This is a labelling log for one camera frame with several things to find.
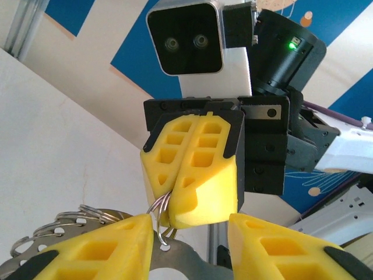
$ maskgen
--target metal frame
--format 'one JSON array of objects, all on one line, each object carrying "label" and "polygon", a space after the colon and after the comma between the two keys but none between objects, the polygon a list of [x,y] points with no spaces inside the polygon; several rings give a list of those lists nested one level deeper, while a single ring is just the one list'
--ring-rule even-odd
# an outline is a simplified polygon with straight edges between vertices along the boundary
[{"label": "metal frame", "polygon": [[217,264],[217,248],[219,245],[228,248],[228,222],[209,225],[207,236],[207,261],[210,264]]},{"label": "metal frame", "polygon": [[338,200],[290,229],[342,245],[373,230],[373,193],[352,186]]},{"label": "metal frame", "polygon": [[4,50],[23,61],[50,0],[20,0]]}]

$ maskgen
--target white wall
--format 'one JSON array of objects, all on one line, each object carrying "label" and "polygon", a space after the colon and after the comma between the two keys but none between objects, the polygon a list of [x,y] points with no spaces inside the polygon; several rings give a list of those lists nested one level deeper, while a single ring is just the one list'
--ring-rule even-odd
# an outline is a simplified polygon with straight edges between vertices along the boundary
[{"label": "white wall", "polygon": [[0,48],[4,48],[19,2],[20,0],[0,0]]}]

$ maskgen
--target screw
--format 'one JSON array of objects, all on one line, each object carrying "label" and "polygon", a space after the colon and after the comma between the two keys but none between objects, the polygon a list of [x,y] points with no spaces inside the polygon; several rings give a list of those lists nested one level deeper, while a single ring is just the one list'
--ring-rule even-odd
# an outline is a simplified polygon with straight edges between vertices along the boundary
[{"label": "screw", "polygon": [[256,186],[254,186],[254,191],[256,192],[256,193],[262,193],[263,192],[263,187],[261,186],[261,185],[256,185]]},{"label": "screw", "polygon": [[275,109],[273,109],[273,108],[269,109],[267,111],[267,115],[268,115],[268,117],[273,118],[273,117],[275,117],[277,115],[277,111]]},{"label": "screw", "polygon": [[264,169],[262,167],[256,167],[254,168],[254,172],[257,174],[257,175],[261,175],[264,173]]},{"label": "screw", "polygon": [[274,152],[275,151],[275,146],[273,146],[272,144],[267,144],[266,145],[266,151],[270,152],[270,153]]},{"label": "screw", "polygon": [[164,111],[164,110],[167,110],[167,103],[166,102],[161,102],[159,104],[159,106],[161,107],[161,109]]}]

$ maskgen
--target white camera housing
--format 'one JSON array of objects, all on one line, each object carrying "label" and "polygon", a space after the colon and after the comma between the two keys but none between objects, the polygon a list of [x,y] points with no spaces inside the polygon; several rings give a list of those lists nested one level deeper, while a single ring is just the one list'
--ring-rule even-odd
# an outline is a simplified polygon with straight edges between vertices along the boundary
[{"label": "white camera housing", "polygon": [[[146,22],[149,34],[152,38],[154,49],[156,50],[157,57],[163,72],[167,75],[172,75],[165,71],[162,66],[162,53],[164,50],[160,48],[161,42],[159,38],[164,37],[163,29],[159,28],[157,32],[152,33],[152,27],[149,26],[149,17],[154,15],[153,12],[164,11],[168,14],[175,12],[176,9],[185,7],[196,7],[196,5],[208,4],[214,8],[216,13],[216,27],[219,34],[219,52],[221,56],[221,67],[218,71],[208,73],[178,73],[181,92],[183,97],[206,97],[212,98],[230,98],[238,96],[251,96],[251,83],[249,74],[249,62],[247,51],[245,47],[240,48],[225,48],[224,43],[224,20],[222,10],[225,5],[241,4],[245,0],[160,0],[147,14]],[[218,68],[219,59],[208,58],[209,63],[216,63]],[[175,64],[180,63],[183,57],[175,56]]]}]

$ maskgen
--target metal plate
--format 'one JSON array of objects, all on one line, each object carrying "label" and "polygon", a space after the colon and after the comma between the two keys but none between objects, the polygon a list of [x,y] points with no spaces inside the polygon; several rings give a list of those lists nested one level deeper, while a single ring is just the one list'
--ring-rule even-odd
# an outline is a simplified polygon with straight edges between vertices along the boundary
[{"label": "metal plate", "polygon": [[252,120],[281,120],[281,105],[246,105],[245,115]]},{"label": "metal plate", "polygon": [[233,280],[232,270],[218,267],[203,261],[198,253],[189,245],[179,240],[165,238],[170,245],[163,251],[154,233],[154,245],[150,270],[172,268],[183,273],[189,280]]}]

